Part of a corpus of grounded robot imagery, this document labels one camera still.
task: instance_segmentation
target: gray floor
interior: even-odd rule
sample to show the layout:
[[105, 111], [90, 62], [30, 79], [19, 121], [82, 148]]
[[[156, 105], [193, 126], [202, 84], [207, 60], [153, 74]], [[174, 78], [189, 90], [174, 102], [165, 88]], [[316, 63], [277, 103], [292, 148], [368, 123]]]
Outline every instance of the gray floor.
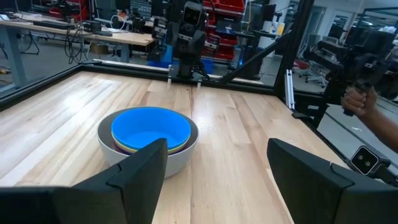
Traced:
[[[51, 76], [55, 73], [62, 72], [71, 66], [68, 64], [68, 58], [65, 56], [63, 44], [60, 42], [51, 42], [40, 40], [37, 42], [40, 48], [39, 55], [23, 54], [22, 59], [26, 75], [29, 80], [38, 80], [43, 77]], [[21, 44], [21, 50], [26, 49], [26, 43]], [[98, 55], [90, 53], [89, 58], [99, 58]], [[119, 60], [117, 57], [107, 58], [110, 60]], [[279, 69], [281, 57], [266, 58], [262, 68], [261, 81], [265, 85], [273, 85], [276, 74]], [[146, 60], [141, 55], [134, 55], [131, 62], [146, 64]], [[0, 51], [0, 66], [8, 66], [8, 61]], [[215, 65], [213, 73], [215, 75], [223, 75], [227, 72], [226, 66]], [[12, 77], [0, 76], [0, 80], [12, 81]], [[323, 89], [316, 83], [305, 83], [304, 78], [294, 75], [294, 87], [297, 90], [305, 90], [312, 92], [322, 92]], [[379, 109], [394, 121], [398, 121], [398, 106], [383, 100], [378, 101]], [[365, 127], [358, 118], [350, 118], [343, 114], [340, 106], [330, 105], [326, 116], [322, 119], [318, 128], [326, 138], [329, 139], [346, 157], [351, 157], [359, 146], [367, 145], [373, 147], [385, 154], [395, 164], [398, 164], [398, 154], [391, 151], [383, 145], [370, 130]]]

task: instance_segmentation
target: gray bowl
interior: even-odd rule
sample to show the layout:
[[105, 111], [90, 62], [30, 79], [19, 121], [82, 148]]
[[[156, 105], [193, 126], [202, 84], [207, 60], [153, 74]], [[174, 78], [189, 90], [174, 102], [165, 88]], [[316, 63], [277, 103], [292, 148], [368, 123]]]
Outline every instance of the gray bowl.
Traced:
[[[143, 106], [143, 107], [136, 107], [136, 108], [150, 108], [150, 106]], [[123, 159], [127, 158], [128, 155], [122, 154], [117, 152], [113, 149], [113, 138], [112, 138], [112, 122], [113, 120], [121, 113], [127, 110], [133, 110], [134, 108], [129, 108], [125, 110], [120, 110], [114, 112], [107, 117], [105, 117], [98, 126], [97, 137], [99, 144], [101, 146], [101, 150], [104, 154], [104, 157], [110, 166], [115, 165], [116, 163], [122, 161]], [[166, 165], [166, 174], [165, 178], [171, 177], [174, 174], [180, 172], [185, 165], [187, 164], [188, 160], [191, 158], [193, 149], [195, 148], [198, 137], [199, 131], [196, 124], [187, 116], [180, 114], [183, 116], [187, 121], [190, 123], [191, 126], [191, 136], [187, 142], [187, 146], [185, 149], [167, 156], [167, 165]]]

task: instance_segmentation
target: human hand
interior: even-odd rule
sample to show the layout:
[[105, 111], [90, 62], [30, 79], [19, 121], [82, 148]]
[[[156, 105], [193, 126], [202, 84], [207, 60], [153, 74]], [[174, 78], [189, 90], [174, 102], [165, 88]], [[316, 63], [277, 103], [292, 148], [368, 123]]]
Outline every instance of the human hand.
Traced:
[[350, 88], [341, 100], [344, 109], [350, 110], [356, 116], [368, 116], [374, 111], [377, 94], [372, 87], [368, 93], [359, 93], [355, 88]]

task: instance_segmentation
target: stacked bowls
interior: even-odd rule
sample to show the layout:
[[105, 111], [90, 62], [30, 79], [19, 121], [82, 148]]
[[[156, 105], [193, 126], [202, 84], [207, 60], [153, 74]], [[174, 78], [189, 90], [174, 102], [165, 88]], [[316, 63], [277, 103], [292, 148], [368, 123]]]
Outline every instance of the stacked bowls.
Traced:
[[97, 134], [110, 166], [134, 155], [156, 139], [166, 138], [169, 156], [165, 178], [185, 167], [198, 141], [198, 128], [190, 118], [156, 107], [137, 107], [112, 113], [100, 122]]

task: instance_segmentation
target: workbench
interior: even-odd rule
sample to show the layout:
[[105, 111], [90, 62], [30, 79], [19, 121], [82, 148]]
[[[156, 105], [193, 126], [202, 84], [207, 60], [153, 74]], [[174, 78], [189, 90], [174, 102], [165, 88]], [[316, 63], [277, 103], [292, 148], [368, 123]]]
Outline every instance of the workbench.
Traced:
[[[51, 17], [37, 17], [31, 14], [16, 14], [17, 16], [23, 18], [23, 20], [27, 21], [54, 21], [60, 22]], [[27, 84], [24, 67], [22, 66], [21, 53], [19, 52], [18, 41], [16, 35], [19, 33], [19, 30], [33, 30], [33, 31], [41, 31], [48, 32], [52, 34], [61, 34], [66, 35], [66, 30], [54, 29], [49, 27], [35, 26], [31, 22], [15, 22], [15, 21], [4, 21], [0, 19], [0, 42], [3, 42], [6, 46], [6, 53], [9, 57], [9, 64], [11, 68], [11, 72], [14, 78], [14, 84], [16, 88], [22, 87]], [[141, 45], [147, 46], [151, 42], [154, 41], [151, 34], [137, 34], [132, 32], [123, 32], [123, 33], [114, 33], [112, 37], [105, 37], [102, 35], [95, 35], [84, 33], [84, 39], [88, 40], [100, 40], [104, 42], [110, 42], [113, 44], [120, 44], [121, 48], [121, 61], [128, 62], [130, 56], [129, 45]]]
[[163, 184], [156, 224], [293, 223], [267, 160], [269, 138], [346, 167], [276, 96], [78, 72], [0, 112], [0, 185], [73, 185], [108, 168], [97, 125], [134, 106], [178, 111], [200, 132], [187, 166]]

